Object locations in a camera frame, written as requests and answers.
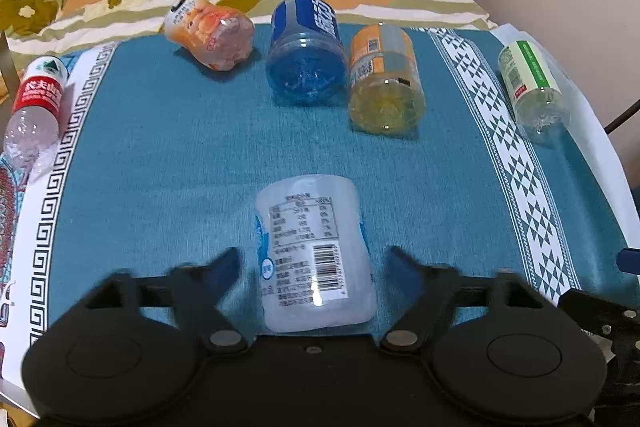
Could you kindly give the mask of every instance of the white patterned border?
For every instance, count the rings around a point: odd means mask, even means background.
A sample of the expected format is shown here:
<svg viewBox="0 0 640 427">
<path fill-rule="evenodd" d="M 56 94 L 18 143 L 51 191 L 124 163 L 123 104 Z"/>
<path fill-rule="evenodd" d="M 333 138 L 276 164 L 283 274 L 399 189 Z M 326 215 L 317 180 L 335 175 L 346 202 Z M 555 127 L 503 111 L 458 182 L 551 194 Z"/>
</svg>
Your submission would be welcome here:
<svg viewBox="0 0 640 427">
<path fill-rule="evenodd" d="M 22 357 L 48 326 L 51 250 L 66 176 L 84 120 L 117 45 L 117 42 L 102 44 L 79 57 L 65 86 L 61 119 L 66 126 L 62 126 L 53 165 L 44 174 L 30 179 L 24 194 L 12 264 L 15 311 L 2 336 L 5 345 L 2 377 L 22 388 Z"/>
<path fill-rule="evenodd" d="M 500 80 L 474 42 L 453 30 L 416 29 L 431 36 L 482 133 L 509 207 L 527 281 L 557 304 L 580 283 L 542 166 L 516 131 Z"/>
</svg>

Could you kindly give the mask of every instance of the geometric pattern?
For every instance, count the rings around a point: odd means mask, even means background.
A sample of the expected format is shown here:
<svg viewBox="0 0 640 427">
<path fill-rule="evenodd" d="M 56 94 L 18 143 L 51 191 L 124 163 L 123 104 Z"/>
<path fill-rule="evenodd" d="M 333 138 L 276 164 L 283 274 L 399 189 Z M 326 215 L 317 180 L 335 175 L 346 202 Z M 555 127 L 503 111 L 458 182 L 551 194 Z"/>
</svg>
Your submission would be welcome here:
<svg viewBox="0 0 640 427">
<path fill-rule="evenodd" d="M 580 288 L 545 174 L 514 124 L 500 80 L 472 41 L 444 28 L 428 32 L 455 78 L 490 153 L 506 198 L 527 282 L 554 304 Z"/>
<path fill-rule="evenodd" d="M 95 62 L 87 78 L 78 79 L 79 90 L 71 108 L 71 114 L 62 125 L 60 145 L 53 161 L 42 199 L 38 224 L 36 226 L 36 247 L 33 251 L 31 276 L 31 305 L 30 305 L 30 345 L 33 344 L 47 328 L 47 297 L 49 284 L 50 255 L 53 246 L 53 236 L 58 219 L 58 210 L 62 199 L 62 190 L 68 175 L 71 158 L 76 150 L 80 130 L 89 112 L 95 93 L 100 86 L 104 73 L 111 62 L 113 52 L 118 43 L 108 42 L 98 52 Z"/>
<path fill-rule="evenodd" d="M 82 51 L 76 51 L 60 57 L 68 74 L 78 62 Z M 27 186 L 29 171 L 26 168 L 14 168 L 9 156 L 0 155 L 0 296 L 11 282 L 14 238 L 22 199 Z M 8 325 L 10 309 L 5 302 L 0 304 L 0 327 Z"/>
</svg>

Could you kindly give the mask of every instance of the yellow liquid bottle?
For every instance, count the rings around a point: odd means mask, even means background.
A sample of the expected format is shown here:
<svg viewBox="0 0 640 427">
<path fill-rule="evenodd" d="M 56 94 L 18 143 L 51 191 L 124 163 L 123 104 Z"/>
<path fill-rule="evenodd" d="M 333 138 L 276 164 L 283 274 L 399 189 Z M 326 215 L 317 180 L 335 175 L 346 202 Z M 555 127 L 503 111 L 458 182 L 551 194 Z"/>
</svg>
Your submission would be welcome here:
<svg viewBox="0 0 640 427">
<path fill-rule="evenodd" d="M 351 41 L 349 115 L 373 134 L 402 134 L 415 127 L 425 101 L 414 47 L 397 26 L 361 29 Z"/>
</svg>

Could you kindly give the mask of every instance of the metal rod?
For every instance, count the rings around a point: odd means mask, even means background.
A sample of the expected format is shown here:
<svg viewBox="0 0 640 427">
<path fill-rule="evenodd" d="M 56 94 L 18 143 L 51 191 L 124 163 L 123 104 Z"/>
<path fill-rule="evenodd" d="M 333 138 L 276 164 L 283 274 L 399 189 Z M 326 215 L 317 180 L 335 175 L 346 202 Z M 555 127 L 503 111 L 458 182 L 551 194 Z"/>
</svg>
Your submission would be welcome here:
<svg viewBox="0 0 640 427">
<path fill-rule="evenodd" d="M 6 41 L 6 35 L 3 31 L 0 31 L 0 73 L 2 73 L 4 85 L 9 93 L 9 99 L 11 99 L 13 103 L 18 88 L 20 87 L 20 78 L 18 77 L 18 72 L 15 70 L 14 60 L 11 57 L 9 44 Z"/>
<path fill-rule="evenodd" d="M 604 132 L 607 134 L 612 133 L 618 127 L 620 127 L 625 121 L 631 118 L 640 110 L 640 100 L 636 100 L 636 103 L 629 107 L 624 113 L 622 113 L 619 117 L 617 117 L 613 122 L 607 125 L 604 128 Z"/>
</svg>

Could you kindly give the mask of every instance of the red bottle label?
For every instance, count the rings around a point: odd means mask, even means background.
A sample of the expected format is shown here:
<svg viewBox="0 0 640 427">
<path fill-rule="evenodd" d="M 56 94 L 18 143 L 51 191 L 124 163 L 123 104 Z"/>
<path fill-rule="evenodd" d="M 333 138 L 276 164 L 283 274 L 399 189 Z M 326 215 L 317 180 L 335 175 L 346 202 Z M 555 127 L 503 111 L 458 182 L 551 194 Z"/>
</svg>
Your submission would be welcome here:
<svg viewBox="0 0 640 427">
<path fill-rule="evenodd" d="M 526 90 L 527 90 L 527 86 L 522 84 L 518 89 L 516 89 L 516 92 L 513 93 L 513 98 L 515 98 L 516 100 L 519 99 L 520 95 Z"/>
<path fill-rule="evenodd" d="M 34 75 L 25 78 L 20 84 L 12 111 L 18 111 L 30 105 L 38 105 L 44 107 L 58 119 L 61 99 L 62 86 L 59 81 L 50 76 Z"/>
</svg>

